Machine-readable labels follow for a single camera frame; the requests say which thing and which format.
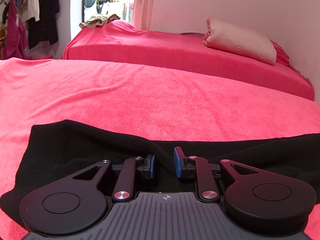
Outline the black knit pants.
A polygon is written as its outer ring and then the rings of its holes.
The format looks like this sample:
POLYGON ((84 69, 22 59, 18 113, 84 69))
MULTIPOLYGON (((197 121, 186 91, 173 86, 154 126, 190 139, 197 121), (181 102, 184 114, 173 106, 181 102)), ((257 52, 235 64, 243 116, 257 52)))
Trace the black knit pants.
POLYGON ((289 138, 205 142, 159 141, 113 133, 76 121, 64 120, 31 128, 28 147, 14 188, 1 197, 1 209, 22 224, 19 205, 29 192, 101 160, 121 164, 125 159, 155 156, 155 177, 136 180, 137 191, 192 191, 193 182, 180 182, 173 161, 174 148, 218 163, 229 159, 309 183, 319 191, 319 135, 289 138))

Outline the pink blanket on near bed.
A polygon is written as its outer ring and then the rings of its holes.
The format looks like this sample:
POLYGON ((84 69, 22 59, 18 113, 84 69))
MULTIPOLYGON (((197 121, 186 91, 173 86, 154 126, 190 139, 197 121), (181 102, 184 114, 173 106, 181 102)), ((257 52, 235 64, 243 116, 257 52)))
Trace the pink blanket on near bed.
MULTIPOLYGON (((1 61, 1 197, 16 183, 31 128, 64 120, 159 141, 319 135, 319 104, 244 82, 140 64, 1 61)), ((1 238, 26 235, 1 209, 1 238)))

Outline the red folded quilt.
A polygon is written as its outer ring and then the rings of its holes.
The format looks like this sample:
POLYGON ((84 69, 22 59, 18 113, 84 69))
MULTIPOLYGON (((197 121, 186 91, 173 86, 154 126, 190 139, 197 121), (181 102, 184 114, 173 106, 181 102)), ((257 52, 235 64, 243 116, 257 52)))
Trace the red folded quilt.
POLYGON ((285 52, 285 50, 280 45, 278 45, 276 42, 271 41, 271 43, 273 44, 273 46, 276 50, 276 54, 277 54, 276 61, 278 63, 281 63, 281 64, 289 67, 290 66, 290 58, 287 55, 287 53, 285 52))

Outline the red sheet on far bed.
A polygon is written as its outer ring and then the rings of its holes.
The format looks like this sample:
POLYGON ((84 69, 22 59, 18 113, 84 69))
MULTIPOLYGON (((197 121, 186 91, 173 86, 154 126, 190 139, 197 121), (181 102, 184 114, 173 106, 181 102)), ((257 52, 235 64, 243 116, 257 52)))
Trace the red sheet on far bed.
POLYGON ((315 99, 312 83, 292 67, 208 48, 200 37, 137 29, 122 20, 82 29, 67 44, 62 58, 178 69, 315 99))

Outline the magenta hanging garment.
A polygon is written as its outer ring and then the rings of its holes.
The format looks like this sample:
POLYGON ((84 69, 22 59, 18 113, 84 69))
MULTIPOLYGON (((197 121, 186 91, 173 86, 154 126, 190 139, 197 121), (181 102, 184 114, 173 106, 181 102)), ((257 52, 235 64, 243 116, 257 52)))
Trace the magenta hanging garment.
POLYGON ((13 0, 9 3, 9 11, 7 17, 7 43, 6 57, 7 59, 16 57, 19 59, 27 59, 25 50, 28 47, 28 41, 25 33, 24 24, 21 21, 17 8, 13 0))

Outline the black hanging garment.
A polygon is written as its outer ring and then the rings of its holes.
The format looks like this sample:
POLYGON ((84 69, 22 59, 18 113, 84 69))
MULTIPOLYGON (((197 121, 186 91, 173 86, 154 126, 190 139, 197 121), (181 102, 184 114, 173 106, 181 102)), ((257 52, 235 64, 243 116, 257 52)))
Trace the black hanging garment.
POLYGON ((48 41, 51 46, 58 42, 56 14, 59 12, 59 0, 39 0, 39 20, 27 20, 29 49, 42 41, 48 41))

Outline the pink embossed pillow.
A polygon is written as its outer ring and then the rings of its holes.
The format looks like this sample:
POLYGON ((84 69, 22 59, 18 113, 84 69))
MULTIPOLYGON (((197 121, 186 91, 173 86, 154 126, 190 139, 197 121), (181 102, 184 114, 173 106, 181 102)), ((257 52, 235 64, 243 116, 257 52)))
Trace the pink embossed pillow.
POLYGON ((277 53, 272 42, 253 29, 223 21, 216 17, 206 20, 208 31, 203 44, 208 48, 249 57, 275 65, 277 53))

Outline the tan garment on far bed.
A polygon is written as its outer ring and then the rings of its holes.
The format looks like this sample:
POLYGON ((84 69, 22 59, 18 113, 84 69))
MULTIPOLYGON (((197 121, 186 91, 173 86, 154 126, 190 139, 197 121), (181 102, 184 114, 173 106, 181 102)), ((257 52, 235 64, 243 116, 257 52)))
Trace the tan garment on far bed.
POLYGON ((94 29, 97 27, 103 27, 104 25, 110 22, 113 22, 115 20, 120 20, 120 17, 116 14, 106 15, 106 16, 102 14, 97 14, 92 16, 89 20, 85 22, 81 22, 79 24, 79 27, 81 29, 84 29, 84 28, 94 29))

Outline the white hanging garment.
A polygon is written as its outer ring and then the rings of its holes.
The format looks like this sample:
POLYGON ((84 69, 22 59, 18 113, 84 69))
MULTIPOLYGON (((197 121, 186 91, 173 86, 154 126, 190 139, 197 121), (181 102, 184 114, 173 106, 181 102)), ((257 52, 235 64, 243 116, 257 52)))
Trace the white hanging garment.
POLYGON ((22 22, 34 18, 37 22, 40 20, 39 0, 23 0, 22 4, 17 7, 18 14, 22 22))

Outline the pink curtain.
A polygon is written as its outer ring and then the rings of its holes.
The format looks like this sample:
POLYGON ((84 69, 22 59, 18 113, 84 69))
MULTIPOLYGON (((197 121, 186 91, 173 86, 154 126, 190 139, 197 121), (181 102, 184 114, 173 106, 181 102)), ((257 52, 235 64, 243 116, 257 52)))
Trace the pink curtain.
POLYGON ((154 0, 134 0, 132 24, 134 27, 149 30, 154 0))

